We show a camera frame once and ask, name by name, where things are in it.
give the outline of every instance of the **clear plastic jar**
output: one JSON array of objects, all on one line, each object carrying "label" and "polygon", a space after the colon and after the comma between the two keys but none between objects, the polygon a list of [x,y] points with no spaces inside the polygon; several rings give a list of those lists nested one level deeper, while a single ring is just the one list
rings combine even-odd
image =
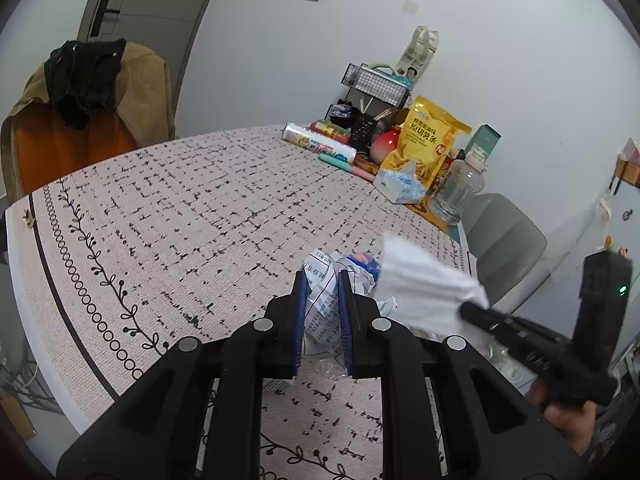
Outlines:
[{"label": "clear plastic jar", "polygon": [[429,210],[447,225],[460,222],[466,204],[484,188],[484,162],[472,151],[465,160],[454,160],[444,183],[427,202]]}]

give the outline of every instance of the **black mesh pen holder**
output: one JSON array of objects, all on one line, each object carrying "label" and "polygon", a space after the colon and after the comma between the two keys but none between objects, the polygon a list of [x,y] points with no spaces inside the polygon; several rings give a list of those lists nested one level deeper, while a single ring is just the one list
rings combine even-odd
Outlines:
[{"label": "black mesh pen holder", "polygon": [[359,152],[369,153],[371,136],[378,122],[369,114],[360,114],[351,127],[349,145]]}]

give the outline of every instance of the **gray chair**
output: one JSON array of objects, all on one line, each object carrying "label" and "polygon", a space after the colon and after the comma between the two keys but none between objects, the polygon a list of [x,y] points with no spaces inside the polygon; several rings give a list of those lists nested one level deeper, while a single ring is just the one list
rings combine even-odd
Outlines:
[{"label": "gray chair", "polygon": [[462,225],[469,251],[478,259],[478,280],[492,305],[527,275],[546,248],[545,235],[501,194],[473,197]]}]

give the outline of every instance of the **patterned tablecloth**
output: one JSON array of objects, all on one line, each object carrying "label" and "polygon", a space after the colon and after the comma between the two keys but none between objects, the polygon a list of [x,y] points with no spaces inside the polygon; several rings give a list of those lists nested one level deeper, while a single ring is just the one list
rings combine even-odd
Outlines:
[{"label": "patterned tablecloth", "polygon": [[[22,221],[26,209],[35,228]],[[37,190],[9,214],[31,345],[44,348],[63,409],[74,404],[88,423],[178,339],[223,338],[261,317],[315,248],[378,256],[391,232],[450,263],[460,251],[368,182],[280,140],[276,127],[127,153]],[[380,384],[333,381],[315,366],[303,362],[295,386],[265,393],[262,478],[381,478]]]}]

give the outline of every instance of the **black stripe on tablecloth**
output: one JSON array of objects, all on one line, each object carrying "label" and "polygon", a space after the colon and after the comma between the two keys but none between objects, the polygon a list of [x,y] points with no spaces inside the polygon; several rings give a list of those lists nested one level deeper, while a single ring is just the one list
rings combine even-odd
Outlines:
[{"label": "black stripe on tablecloth", "polygon": [[[29,193],[29,208],[31,209],[31,214],[33,215],[33,217],[36,218],[36,211],[33,207],[33,195],[31,193]],[[60,295],[58,294],[56,285],[53,282],[53,278],[51,277],[51,272],[49,271],[49,265],[47,264],[47,259],[44,256],[44,251],[42,250],[42,241],[40,240],[40,232],[38,231],[37,220],[33,225],[33,232],[36,237],[36,245],[38,246],[40,261],[42,262],[42,270],[44,270],[44,274],[47,277],[47,281],[49,282],[49,289],[51,290],[53,299],[56,301],[56,305],[58,307],[58,312],[60,313],[60,317],[62,317],[62,321],[65,322],[66,329],[69,330],[69,334],[71,335],[72,339],[76,343],[76,346],[78,347],[78,350],[82,354],[82,357],[84,357],[84,360],[89,365],[89,368],[91,368],[91,371],[95,374],[95,377],[100,381],[100,384],[102,385],[102,387],[105,390],[107,390],[107,393],[111,396],[111,399],[113,400],[118,399],[120,396],[118,395],[116,390],[113,389],[113,386],[111,386],[107,378],[100,371],[100,368],[98,368],[98,365],[89,355],[89,352],[87,351],[84,344],[82,343],[82,340],[78,335],[78,332],[76,332],[76,329],[71,323],[69,316],[66,314],[65,307],[62,304],[62,301],[60,300]]]}]

